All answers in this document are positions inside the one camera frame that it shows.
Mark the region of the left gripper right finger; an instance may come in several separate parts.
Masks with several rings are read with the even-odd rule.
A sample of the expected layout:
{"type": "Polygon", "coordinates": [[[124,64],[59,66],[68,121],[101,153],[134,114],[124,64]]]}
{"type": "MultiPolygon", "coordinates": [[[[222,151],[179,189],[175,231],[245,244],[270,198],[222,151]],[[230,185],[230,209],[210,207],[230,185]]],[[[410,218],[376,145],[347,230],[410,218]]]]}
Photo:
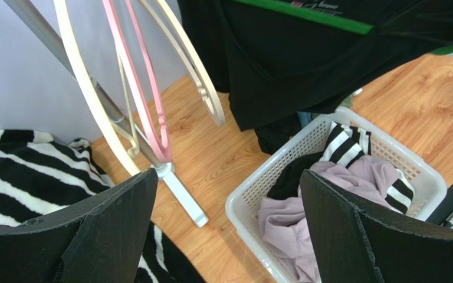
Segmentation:
{"type": "Polygon", "coordinates": [[[310,170],[300,185],[323,282],[453,282],[453,229],[394,212],[310,170]]]}

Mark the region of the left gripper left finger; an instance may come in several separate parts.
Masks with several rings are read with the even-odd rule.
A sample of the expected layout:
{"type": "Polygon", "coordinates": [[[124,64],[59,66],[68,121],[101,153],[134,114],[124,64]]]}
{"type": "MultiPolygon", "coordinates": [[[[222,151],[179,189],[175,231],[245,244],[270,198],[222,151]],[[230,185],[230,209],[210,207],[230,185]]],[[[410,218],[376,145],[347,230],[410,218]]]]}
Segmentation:
{"type": "Polygon", "coordinates": [[[147,169],[64,209],[0,226],[0,282],[133,282],[157,183],[147,169]]]}

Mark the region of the mauve tank top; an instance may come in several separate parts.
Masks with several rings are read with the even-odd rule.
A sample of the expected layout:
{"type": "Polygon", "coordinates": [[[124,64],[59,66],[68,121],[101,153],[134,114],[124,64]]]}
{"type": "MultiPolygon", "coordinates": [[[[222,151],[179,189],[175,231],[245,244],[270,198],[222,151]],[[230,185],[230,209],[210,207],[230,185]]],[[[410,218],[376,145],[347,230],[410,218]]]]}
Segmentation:
{"type": "Polygon", "coordinates": [[[300,186],[298,197],[264,197],[258,211],[263,241],[297,282],[317,282],[319,269],[312,246],[300,186]]]}

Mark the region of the cream plastic hanger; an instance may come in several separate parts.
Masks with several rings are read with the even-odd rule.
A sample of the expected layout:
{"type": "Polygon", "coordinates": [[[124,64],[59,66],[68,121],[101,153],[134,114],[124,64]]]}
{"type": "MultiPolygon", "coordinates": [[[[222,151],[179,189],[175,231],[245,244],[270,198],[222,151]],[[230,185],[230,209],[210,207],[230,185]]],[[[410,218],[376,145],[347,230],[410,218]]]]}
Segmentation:
{"type": "Polygon", "coordinates": [[[65,1],[54,0],[54,7],[57,16],[58,26],[60,29],[61,39],[65,52],[69,59],[71,68],[76,81],[78,82],[81,92],[87,102],[87,105],[112,152],[118,158],[119,162],[132,176],[138,174],[140,169],[133,159],[129,157],[116,132],[114,131],[110,119],[108,118],[99,97],[94,89],[90,75],[84,65],[78,49],[77,41],[71,26],[67,5],[65,1]]]}

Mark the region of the black white striped tank top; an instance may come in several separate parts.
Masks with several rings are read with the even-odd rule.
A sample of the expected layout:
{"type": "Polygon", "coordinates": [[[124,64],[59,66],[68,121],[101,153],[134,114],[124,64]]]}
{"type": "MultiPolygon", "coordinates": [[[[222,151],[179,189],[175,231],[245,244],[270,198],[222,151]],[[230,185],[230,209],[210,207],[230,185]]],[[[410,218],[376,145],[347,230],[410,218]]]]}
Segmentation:
{"type": "Polygon", "coordinates": [[[406,214],[415,189],[403,172],[371,153],[371,132],[331,122],[322,157],[310,170],[367,200],[406,214]]]}

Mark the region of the wooden hanger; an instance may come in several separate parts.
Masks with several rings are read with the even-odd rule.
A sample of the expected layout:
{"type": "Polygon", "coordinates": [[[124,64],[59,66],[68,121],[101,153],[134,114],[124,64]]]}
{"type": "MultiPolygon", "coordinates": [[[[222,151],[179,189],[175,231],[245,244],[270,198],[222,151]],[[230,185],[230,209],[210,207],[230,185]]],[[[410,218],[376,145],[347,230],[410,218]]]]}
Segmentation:
{"type": "Polygon", "coordinates": [[[166,1],[153,1],[160,11],[157,13],[150,1],[138,0],[138,3],[152,16],[172,44],[194,82],[197,92],[214,123],[217,126],[223,126],[225,124],[225,115],[218,93],[198,53],[170,6],[166,1]]]}

